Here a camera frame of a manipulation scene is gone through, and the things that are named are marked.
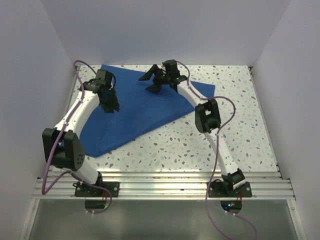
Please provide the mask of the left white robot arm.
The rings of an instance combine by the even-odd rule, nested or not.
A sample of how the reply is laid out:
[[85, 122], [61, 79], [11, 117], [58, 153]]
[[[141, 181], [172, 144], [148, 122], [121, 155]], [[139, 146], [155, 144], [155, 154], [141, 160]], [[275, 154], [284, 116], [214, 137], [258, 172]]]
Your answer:
[[53, 128], [44, 129], [42, 142], [47, 163], [45, 179], [48, 177], [49, 167], [54, 166], [86, 182], [86, 190], [92, 196], [103, 193], [104, 184], [99, 180], [99, 172], [85, 160], [85, 150], [79, 137], [98, 106], [105, 113], [120, 110], [115, 86], [115, 75], [99, 69], [95, 78], [80, 84], [80, 91], [62, 120]]

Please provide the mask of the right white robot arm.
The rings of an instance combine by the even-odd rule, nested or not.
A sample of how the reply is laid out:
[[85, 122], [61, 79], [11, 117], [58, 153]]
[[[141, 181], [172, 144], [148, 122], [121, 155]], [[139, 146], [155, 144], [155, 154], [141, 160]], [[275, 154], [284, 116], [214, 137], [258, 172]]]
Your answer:
[[[152, 93], [159, 93], [163, 85], [168, 85], [193, 106], [196, 129], [204, 134], [211, 146], [216, 146], [215, 162], [220, 167], [223, 192], [227, 196], [235, 196], [241, 190], [241, 186], [246, 183], [246, 179], [233, 159], [227, 144], [220, 139], [220, 131], [235, 116], [235, 104], [225, 96], [206, 97], [201, 94], [190, 80], [189, 68], [182, 62], [171, 59], [164, 61], [162, 66], [152, 65], [138, 80], [152, 80], [152, 85], [145, 89]], [[216, 99], [226, 100], [232, 105], [233, 112], [225, 123], [221, 121]]]

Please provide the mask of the blue surgical drape cloth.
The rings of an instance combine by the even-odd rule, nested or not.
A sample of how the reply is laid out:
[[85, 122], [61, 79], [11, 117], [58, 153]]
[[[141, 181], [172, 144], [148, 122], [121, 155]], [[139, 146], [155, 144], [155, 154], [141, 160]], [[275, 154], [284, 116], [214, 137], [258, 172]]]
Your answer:
[[119, 111], [106, 113], [97, 106], [86, 121], [80, 142], [85, 154], [100, 157], [135, 138], [175, 121], [194, 111], [194, 107], [168, 85], [160, 93], [146, 91], [140, 81], [142, 71], [102, 65], [116, 77]]

